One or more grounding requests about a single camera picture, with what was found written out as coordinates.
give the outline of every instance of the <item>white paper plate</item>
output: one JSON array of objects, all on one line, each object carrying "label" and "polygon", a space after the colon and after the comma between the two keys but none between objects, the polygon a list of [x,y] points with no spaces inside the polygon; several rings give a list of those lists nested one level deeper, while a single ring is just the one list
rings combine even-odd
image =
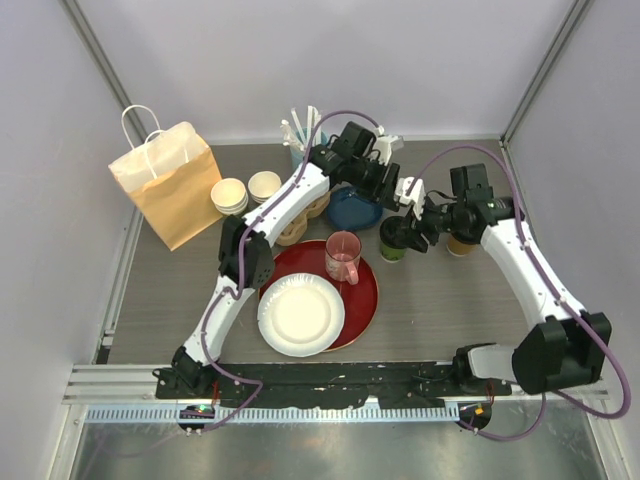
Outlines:
[{"label": "white paper plate", "polygon": [[324,278],[287,275],[271,285],[258,306],[258,327],[265,341],[290,357],[326,350],[344,326],[344,303]]}]

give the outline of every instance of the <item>blue bowl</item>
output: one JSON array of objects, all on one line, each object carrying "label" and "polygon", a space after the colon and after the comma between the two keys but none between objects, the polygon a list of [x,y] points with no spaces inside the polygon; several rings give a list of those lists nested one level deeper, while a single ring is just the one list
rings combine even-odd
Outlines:
[{"label": "blue bowl", "polygon": [[354,187],[344,187],[331,194],[327,217],[336,230],[356,232],[376,225],[383,208],[356,194]]}]

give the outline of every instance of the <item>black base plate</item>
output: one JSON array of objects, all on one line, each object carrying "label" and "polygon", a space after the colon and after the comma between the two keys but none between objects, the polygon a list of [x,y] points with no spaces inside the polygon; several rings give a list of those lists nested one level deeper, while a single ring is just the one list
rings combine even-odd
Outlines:
[{"label": "black base plate", "polygon": [[[443,405],[441,397],[485,396],[488,380],[458,382],[451,365],[435,362],[228,364],[225,370],[260,379],[264,388],[254,408],[341,409],[362,406],[373,395],[381,408],[420,408]],[[219,378],[221,403],[239,406],[255,388]],[[493,380],[495,396],[511,394],[509,385]]]}]

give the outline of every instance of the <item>green cup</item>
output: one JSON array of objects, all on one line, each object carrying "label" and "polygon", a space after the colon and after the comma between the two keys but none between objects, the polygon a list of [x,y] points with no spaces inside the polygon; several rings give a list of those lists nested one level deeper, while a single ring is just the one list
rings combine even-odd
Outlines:
[{"label": "green cup", "polygon": [[394,241],[394,232],[400,228],[402,217],[389,217],[380,225],[380,255],[382,259],[395,263],[404,257],[407,249]]}]

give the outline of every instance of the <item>paper plate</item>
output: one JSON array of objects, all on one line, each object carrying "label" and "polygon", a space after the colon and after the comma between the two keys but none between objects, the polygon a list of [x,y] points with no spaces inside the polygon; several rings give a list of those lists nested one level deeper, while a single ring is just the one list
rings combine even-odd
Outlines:
[{"label": "paper plate", "polygon": [[260,289],[263,296],[275,282],[293,273],[318,275],[328,281],[342,298],[345,317],[340,336],[327,349],[337,350],[355,342],[369,328],[378,307],[378,281],[365,257],[360,259],[357,285],[338,282],[327,275],[325,268],[326,242],[309,240],[287,248],[276,255],[276,269],[269,281]]},{"label": "paper plate", "polygon": [[273,283],[258,305],[265,341],[290,357],[308,357],[336,341],[344,326],[344,304],[327,280],[294,273]]}]

